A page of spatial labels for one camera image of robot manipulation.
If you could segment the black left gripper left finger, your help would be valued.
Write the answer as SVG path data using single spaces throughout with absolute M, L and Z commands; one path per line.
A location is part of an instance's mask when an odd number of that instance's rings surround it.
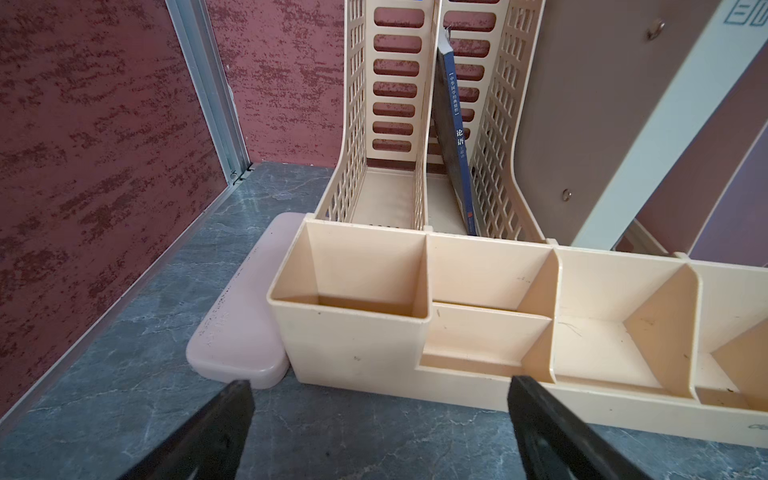
M 255 403 L 250 382 L 232 381 L 123 479 L 233 479 Z

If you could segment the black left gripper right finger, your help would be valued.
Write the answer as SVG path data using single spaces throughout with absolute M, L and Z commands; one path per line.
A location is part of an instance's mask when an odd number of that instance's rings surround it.
M 528 479 L 646 479 L 530 376 L 511 378 L 507 404 Z

